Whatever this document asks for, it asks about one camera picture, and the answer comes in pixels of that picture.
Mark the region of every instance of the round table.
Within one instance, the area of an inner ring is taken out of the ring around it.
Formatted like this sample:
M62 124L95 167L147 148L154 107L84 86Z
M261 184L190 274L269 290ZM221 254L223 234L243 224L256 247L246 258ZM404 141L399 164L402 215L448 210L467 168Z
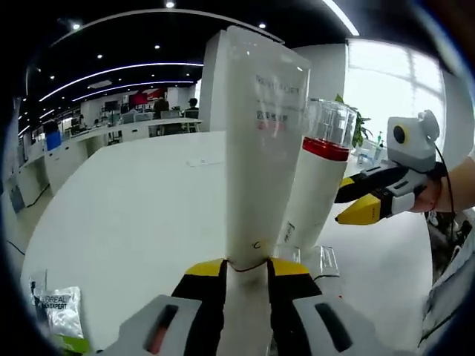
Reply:
M26 251L22 288L47 269L47 286L78 286L82 327L95 349L195 263L224 257L223 132L141 139L102 148L61 187ZM348 174L358 171L350 160ZM381 341L411 349L432 282L421 214L338 225L334 205L318 240L332 246L344 300L372 320Z

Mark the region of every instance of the red band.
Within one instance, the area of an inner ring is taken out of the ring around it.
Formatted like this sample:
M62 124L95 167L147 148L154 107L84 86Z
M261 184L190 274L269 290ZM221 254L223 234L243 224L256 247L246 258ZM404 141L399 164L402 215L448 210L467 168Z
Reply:
M322 139L310 139L309 137L304 138L302 148L305 151L309 151L312 154L329 159L330 161L344 162L348 160L348 156L350 155L348 148L340 147Z

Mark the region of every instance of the ceiling light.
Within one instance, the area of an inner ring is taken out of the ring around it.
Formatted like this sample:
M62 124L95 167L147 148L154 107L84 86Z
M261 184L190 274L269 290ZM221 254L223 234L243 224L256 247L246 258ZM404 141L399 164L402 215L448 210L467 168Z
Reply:
M67 88L73 84L76 84L76 83L79 83L79 82L82 82L83 80L86 80L86 79L89 79L89 78L93 78L95 76L100 76L102 74L106 74L106 73L110 73L110 72L115 72L116 70L122 70L122 69L130 69L130 68L139 68L139 67L150 67L152 65L188 65L190 67L202 67L203 64L201 63L183 63L183 62L169 62L169 63L143 63L141 65L126 65L125 67L117 67L117 68L112 68L112 69L107 69L107 70L103 70L102 72L97 72L97 73L94 73L94 74L91 74L89 76L84 76L82 78L79 78L79 79L76 79L74 81L72 81L71 83L67 83L66 85L63 85L62 87L60 88L57 88L55 90L53 90L51 93L49 93L48 95L45 95L43 96L39 101L42 102L43 100L49 98L50 96L52 96L53 94L56 94L58 93L59 91L63 90L64 88Z
M21 130L18 134L18 136L21 136L28 128L30 128L30 126L28 125L26 128L24 128L23 130Z
M93 95L96 95L96 94L105 93L106 91L110 91L110 90L122 89L122 88L127 88L127 87L136 87L138 85L176 84L176 83L179 83L179 84L194 84L191 80L170 80L170 81L164 81L164 82L143 82L143 83L120 85L119 87L113 87L113 88L109 88L109 89L99 90L95 93L90 93L90 94L87 94L87 95L80 96L79 98L73 99L73 102L76 102L78 100L81 100L81 99L84 99L84 98L87 98L89 96L93 96Z
M322 0L330 9L338 16L338 18L343 22L347 29L354 36L359 36L359 32L356 29L355 25L350 21L348 16L345 15L341 8L333 0Z
M47 113L44 113L43 115L41 115L39 118L42 119L44 118L45 116L49 115L50 113L53 113L54 112L54 109L53 110L49 110Z

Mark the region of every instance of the black wire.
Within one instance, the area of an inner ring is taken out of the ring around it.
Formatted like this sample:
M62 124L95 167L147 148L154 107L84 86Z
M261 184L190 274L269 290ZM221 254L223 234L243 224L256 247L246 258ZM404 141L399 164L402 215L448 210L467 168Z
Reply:
M14 243L12 243L10 240L7 240L7 242L9 244L11 244L14 248L16 248L18 250L18 252L24 256L24 252L22 250L20 250L18 247L16 247L16 245Z
M448 193L449 193L449 196L451 197L451 215L452 215L452 217L451 217L451 235L450 235L450 239L452 239L453 221L455 220L455 210L453 209L453 193L452 193L451 178L448 176L448 169L447 169L447 165L445 164L444 157L442 156L442 154L440 153L439 149L437 148L437 146L435 144L434 144L434 147L436 148L436 151L439 154L440 159L442 160L442 164L444 165L445 172L447 173Z

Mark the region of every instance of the black ceiling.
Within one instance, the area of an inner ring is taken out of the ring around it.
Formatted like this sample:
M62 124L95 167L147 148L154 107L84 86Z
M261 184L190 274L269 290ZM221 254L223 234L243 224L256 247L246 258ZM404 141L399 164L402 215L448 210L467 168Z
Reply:
M177 9L215 13L254 26L265 22L266 31L283 39L290 48L339 43L350 37L346 27L322 0L175 2ZM348 15L362 38L398 42L437 56L430 37L414 19L409 7L405 5L406 1L335 2ZM165 80L196 82L201 77L200 67L141 67L87 79L39 102L46 94L73 80L114 67L149 62L203 63L206 42L219 30L231 25L221 19L186 13L145 13L82 28L51 47L52 43L71 31L73 22L88 24L106 16L131 10L164 8L164 5L163 0L136 0L123 4L119 1L84 0L76 2L74 9L38 4L29 7L23 16L24 27L30 29L29 42L28 46L19 47L22 53L30 56L31 64L27 100L22 103L20 110L20 113L27 111L28 115L20 120L20 129L26 125L38 125L39 116L45 112L44 109L73 105L72 99L90 93L92 90L88 86L102 80L111 80L113 86ZM159 45L160 49L155 50L155 45ZM19 85L19 90L20 95L26 95L24 86Z

